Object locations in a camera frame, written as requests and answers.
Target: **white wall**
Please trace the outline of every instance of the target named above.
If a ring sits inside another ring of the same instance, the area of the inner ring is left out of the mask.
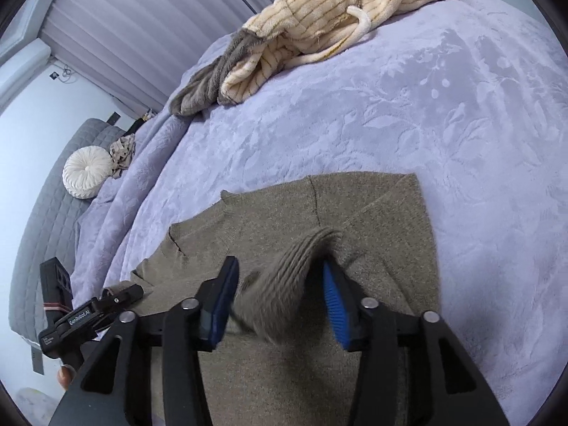
[[[8,325],[8,297],[16,252],[38,193],[65,144],[88,118],[122,117],[112,96],[74,73],[67,84],[47,65],[0,115],[0,379],[10,395],[22,387],[59,398],[58,361],[44,357],[45,376],[32,371],[30,348]],[[117,125],[128,129],[133,119]]]

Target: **fabric tag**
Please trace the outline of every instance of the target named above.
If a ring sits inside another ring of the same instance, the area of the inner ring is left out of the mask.
[[[45,374],[43,371],[43,353],[37,348],[32,348],[32,368],[35,373]]]

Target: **beige striped robe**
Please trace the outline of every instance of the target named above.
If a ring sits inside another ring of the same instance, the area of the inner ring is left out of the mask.
[[[219,96],[223,103],[243,102],[280,70],[327,59],[392,15],[431,1],[436,0],[275,0],[243,25],[265,42],[222,80]]]

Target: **gray quilted headboard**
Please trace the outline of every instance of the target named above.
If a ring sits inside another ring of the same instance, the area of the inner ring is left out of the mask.
[[[47,326],[39,265],[57,257],[69,274],[73,272],[75,222],[90,204],[67,193],[61,180],[63,165],[77,149],[92,145],[108,149],[123,134],[104,121],[85,121],[53,165],[33,206],[16,256],[8,311],[12,330],[33,343]]]

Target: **label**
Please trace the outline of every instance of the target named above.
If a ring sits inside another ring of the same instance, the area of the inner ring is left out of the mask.
[[[82,319],[84,319],[87,315],[90,315],[91,311],[87,308],[84,311],[82,311],[80,314],[77,314],[75,317],[73,317],[72,319],[69,320],[69,325],[73,326],[76,323],[80,322]]]
[[[44,336],[42,338],[44,346],[49,346],[55,338],[53,336]]]
[[[39,349],[32,348],[32,368],[35,373],[44,374],[43,371],[43,354]]]

